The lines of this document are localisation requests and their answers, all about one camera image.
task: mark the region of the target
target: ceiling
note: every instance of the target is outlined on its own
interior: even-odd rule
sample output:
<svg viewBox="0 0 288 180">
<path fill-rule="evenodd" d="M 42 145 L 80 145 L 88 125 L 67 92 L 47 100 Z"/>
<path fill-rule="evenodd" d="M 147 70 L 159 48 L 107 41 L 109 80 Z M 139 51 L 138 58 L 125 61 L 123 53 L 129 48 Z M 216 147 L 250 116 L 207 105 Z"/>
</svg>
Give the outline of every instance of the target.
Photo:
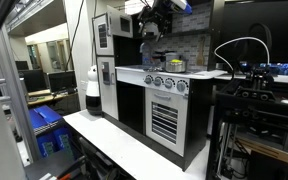
<svg viewBox="0 0 288 180">
<path fill-rule="evenodd" d="M 66 22 L 63 1 L 54 0 L 48 6 L 9 32 L 14 36 L 29 36 Z"/>
</svg>

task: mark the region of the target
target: stove knob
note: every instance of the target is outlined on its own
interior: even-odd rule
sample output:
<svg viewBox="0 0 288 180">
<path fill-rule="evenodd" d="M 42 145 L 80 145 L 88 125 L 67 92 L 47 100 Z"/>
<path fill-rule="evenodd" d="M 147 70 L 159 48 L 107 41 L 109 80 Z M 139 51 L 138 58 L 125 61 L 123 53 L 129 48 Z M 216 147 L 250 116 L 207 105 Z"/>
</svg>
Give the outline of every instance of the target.
<svg viewBox="0 0 288 180">
<path fill-rule="evenodd" d="M 160 86 L 162 84 L 162 81 L 159 78 L 156 78 L 153 83 L 155 84 L 155 86 Z"/>
<path fill-rule="evenodd" d="M 165 83 L 164 83 L 164 86 L 167 89 L 171 89 L 172 88 L 172 84 L 173 84 L 173 82 L 171 80 L 166 80 Z"/>
<path fill-rule="evenodd" d="M 178 82 L 176 87 L 178 91 L 183 92 L 185 90 L 186 85 L 184 82 Z"/>
<path fill-rule="evenodd" d="M 151 84 L 152 79 L 151 79 L 150 77 L 146 77 L 145 80 L 144 80 L 144 82 L 145 82 L 146 84 Z"/>
</svg>

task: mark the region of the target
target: oven door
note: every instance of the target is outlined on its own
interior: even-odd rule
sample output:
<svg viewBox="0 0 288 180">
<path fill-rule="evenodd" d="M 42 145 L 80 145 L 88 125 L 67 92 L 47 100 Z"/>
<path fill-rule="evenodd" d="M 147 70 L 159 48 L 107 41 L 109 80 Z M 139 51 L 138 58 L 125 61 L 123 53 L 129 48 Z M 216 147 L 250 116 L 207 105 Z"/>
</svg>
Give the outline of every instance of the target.
<svg viewBox="0 0 288 180">
<path fill-rule="evenodd" d="M 184 156 L 187 97 L 145 89 L 146 135 Z"/>
</svg>

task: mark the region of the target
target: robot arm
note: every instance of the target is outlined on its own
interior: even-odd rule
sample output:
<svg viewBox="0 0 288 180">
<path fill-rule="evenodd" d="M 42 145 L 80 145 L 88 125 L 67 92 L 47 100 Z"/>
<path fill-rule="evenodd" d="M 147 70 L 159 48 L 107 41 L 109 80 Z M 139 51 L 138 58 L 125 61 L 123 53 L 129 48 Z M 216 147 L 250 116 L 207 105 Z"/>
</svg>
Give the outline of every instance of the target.
<svg viewBox="0 0 288 180">
<path fill-rule="evenodd" d="M 140 21 L 139 33 L 142 33 L 146 23 L 152 22 L 158 27 L 156 41 L 159 41 L 171 24 L 167 16 L 173 12 L 192 14 L 192 8 L 185 0 L 155 0 L 152 7 L 144 6 L 137 18 Z"/>
</svg>

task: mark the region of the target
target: white table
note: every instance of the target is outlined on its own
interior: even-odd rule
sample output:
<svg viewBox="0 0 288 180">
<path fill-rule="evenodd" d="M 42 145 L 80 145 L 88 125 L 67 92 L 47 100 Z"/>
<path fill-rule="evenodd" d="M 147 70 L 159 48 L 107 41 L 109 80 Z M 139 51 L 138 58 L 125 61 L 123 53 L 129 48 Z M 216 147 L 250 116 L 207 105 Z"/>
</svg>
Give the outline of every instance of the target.
<svg viewBox="0 0 288 180">
<path fill-rule="evenodd" d="M 183 172 L 181 168 L 104 118 L 91 116 L 84 110 L 65 116 L 64 119 L 135 179 L 205 179 L 209 142 Z"/>
</svg>

